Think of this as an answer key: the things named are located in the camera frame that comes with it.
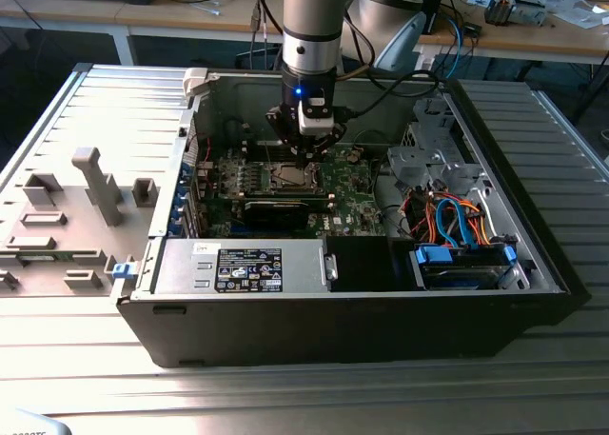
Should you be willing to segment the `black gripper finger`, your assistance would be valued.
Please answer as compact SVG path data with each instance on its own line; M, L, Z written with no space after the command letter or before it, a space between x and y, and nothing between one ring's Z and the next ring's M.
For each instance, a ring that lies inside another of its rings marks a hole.
M298 123L284 113L280 107L271 108L265 119L271 125L278 138L289 146L295 156L297 168L305 168L309 164L307 152L310 147L310 138L300 133Z
M310 163L323 161L328 150L343 139L346 130L347 127L345 124L337 123L327 135L309 137L305 150L305 164L308 165Z

